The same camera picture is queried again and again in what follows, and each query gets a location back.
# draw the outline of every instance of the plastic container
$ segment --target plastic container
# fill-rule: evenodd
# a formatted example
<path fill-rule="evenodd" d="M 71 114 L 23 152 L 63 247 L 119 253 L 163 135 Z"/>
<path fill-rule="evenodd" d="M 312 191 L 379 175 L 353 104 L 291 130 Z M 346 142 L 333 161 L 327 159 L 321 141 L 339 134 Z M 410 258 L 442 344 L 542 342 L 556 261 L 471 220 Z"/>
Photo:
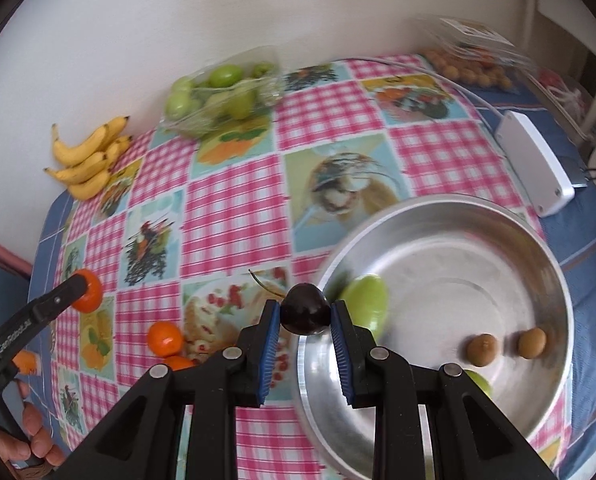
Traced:
<path fill-rule="evenodd" d="M 429 14 L 414 20 L 454 56 L 502 66 L 534 67 L 529 56 L 484 23 Z"/>
<path fill-rule="evenodd" d="M 439 47 L 424 49 L 423 56 L 437 72 L 467 88 L 516 92 L 514 69 L 535 68 L 529 56 L 484 23 L 432 15 L 414 21 Z"/>
<path fill-rule="evenodd" d="M 283 95 L 276 50 L 260 46 L 178 79 L 160 123 L 182 136 L 201 139 L 227 121 L 244 121 L 268 110 Z"/>

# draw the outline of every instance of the pink checkered tablecloth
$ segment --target pink checkered tablecloth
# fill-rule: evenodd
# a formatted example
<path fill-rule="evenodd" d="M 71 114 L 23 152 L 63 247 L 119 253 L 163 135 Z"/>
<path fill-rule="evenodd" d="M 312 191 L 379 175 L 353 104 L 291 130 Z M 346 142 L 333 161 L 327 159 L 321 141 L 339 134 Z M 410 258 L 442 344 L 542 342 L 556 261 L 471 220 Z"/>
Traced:
<path fill-rule="evenodd" d="M 429 68 L 415 56 L 392 59 Z M 228 123 L 201 143 L 161 129 L 143 134 L 107 188 L 73 206 L 55 283 L 87 267 L 105 300 L 94 314 L 65 311 L 54 329 L 52 398 L 70 447 L 160 361 L 146 346 L 153 322 L 177 323 L 185 353 L 201 361 L 255 322 L 265 297 L 249 268 L 288 290 L 310 280 L 349 230 L 386 206 L 464 193 L 514 211 L 542 234 L 477 110 L 439 80 L 348 61 L 297 71 L 286 82 L 273 112 Z M 369 186 L 313 191 L 341 160 L 372 164 Z M 148 237 L 158 244 L 148 246 Z M 237 412 L 240 478 L 337 476 L 297 421 L 287 346 L 281 336 L 264 408 Z M 78 399 L 75 409 L 65 395 Z M 569 435 L 570 383 L 532 444 L 556 466 Z"/>

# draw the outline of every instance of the banana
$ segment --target banana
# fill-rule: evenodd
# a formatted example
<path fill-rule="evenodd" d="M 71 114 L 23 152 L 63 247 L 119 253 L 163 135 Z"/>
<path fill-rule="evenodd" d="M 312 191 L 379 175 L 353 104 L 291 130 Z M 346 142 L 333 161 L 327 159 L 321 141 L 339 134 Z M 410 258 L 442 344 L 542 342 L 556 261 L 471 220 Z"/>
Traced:
<path fill-rule="evenodd" d="M 129 120 L 129 116 L 119 116 L 114 117 L 108 123 L 108 130 L 107 135 L 105 136 L 105 140 L 102 142 L 100 146 L 101 150 L 106 150 L 114 140 L 120 135 L 120 132 L 124 130 L 124 127 L 127 125 L 127 121 Z"/>
<path fill-rule="evenodd" d="M 105 151 L 108 168 L 111 168 L 118 161 L 120 156 L 129 149 L 131 142 L 132 138 L 130 136 L 122 136 L 111 143 Z"/>
<path fill-rule="evenodd" d="M 44 173 L 51 175 L 65 186 L 81 184 L 89 180 L 96 173 L 108 168 L 107 155 L 104 152 L 95 152 L 89 155 L 83 162 L 73 168 L 55 171 L 52 168 L 44 168 Z"/>
<path fill-rule="evenodd" d="M 109 126 L 107 124 L 103 124 L 102 126 L 96 128 L 94 132 L 87 137 L 87 139 L 83 140 L 78 146 L 70 148 L 59 139 L 58 125 L 52 124 L 52 151 L 54 152 L 54 157 L 63 166 L 67 166 L 68 168 L 77 166 L 86 158 L 88 158 L 88 156 L 100 149 L 102 142 L 104 142 L 105 138 L 107 137 L 108 131 Z"/>
<path fill-rule="evenodd" d="M 67 191 L 69 191 L 70 195 L 76 200 L 84 202 L 85 200 L 95 197 L 102 191 L 110 178 L 111 174 L 109 171 L 102 170 L 82 184 L 72 184 L 71 186 L 67 186 Z"/>

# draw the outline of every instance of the metal bowl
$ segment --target metal bowl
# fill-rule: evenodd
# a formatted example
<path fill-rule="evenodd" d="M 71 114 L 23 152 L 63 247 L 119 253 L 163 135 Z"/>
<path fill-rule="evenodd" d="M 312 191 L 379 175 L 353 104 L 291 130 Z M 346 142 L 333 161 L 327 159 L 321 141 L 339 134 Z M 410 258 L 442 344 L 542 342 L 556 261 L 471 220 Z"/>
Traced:
<path fill-rule="evenodd" d="M 348 235 L 322 265 L 316 285 L 333 300 L 351 280 L 378 274 L 390 294 L 378 343 L 411 364 L 456 362 L 476 369 L 493 401 L 527 438 L 553 408 L 573 349 L 573 314 L 555 257 L 527 224 L 494 203 L 466 195 L 414 198 L 384 210 Z M 547 334 L 535 360 L 516 354 L 518 333 Z M 463 357 L 465 342 L 490 333 L 501 354 L 484 368 Z M 322 458 L 348 478 L 369 479 L 374 410 L 347 406 L 327 331 L 294 342 L 294 384 L 302 426 Z M 425 454 L 431 443 L 421 410 Z"/>

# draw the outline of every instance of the finger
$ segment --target finger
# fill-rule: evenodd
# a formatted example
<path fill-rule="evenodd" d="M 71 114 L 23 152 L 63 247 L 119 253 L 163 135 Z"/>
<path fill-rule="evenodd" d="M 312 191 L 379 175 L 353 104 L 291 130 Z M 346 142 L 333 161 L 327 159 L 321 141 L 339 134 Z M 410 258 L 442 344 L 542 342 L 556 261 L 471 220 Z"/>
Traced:
<path fill-rule="evenodd" d="M 49 453 L 53 445 L 51 435 L 44 428 L 40 428 L 40 431 L 31 438 L 31 451 L 38 458 L 43 458 Z"/>
<path fill-rule="evenodd" d="M 62 449 L 60 449 L 58 446 L 56 446 L 56 444 L 54 444 L 52 448 L 49 450 L 49 453 L 47 453 L 44 456 L 44 459 L 53 466 L 59 466 L 62 465 L 65 457 L 64 453 L 62 452 Z"/>
<path fill-rule="evenodd" d="M 5 462 L 27 460 L 31 456 L 29 446 L 0 430 L 0 458 Z"/>
<path fill-rule="evenodd" d="M 29 384 L 25 383 L 24 381 L 21 381 L 20 379 L 16 379 L 16 382 L 18 383 L 18 390 L 20 391 L 20 396 L 23 399 L 27 399 L 27 397 L 31 393 L 31 388 L 29 387 Z"/>
<path fill-rule="evenodd" d="M 25 402 L 25 409 L 22 410 L 22 426 L 31 436 L 37 434 L 43 427 L 43 416 L 37 407 L 29 402 Z"/>

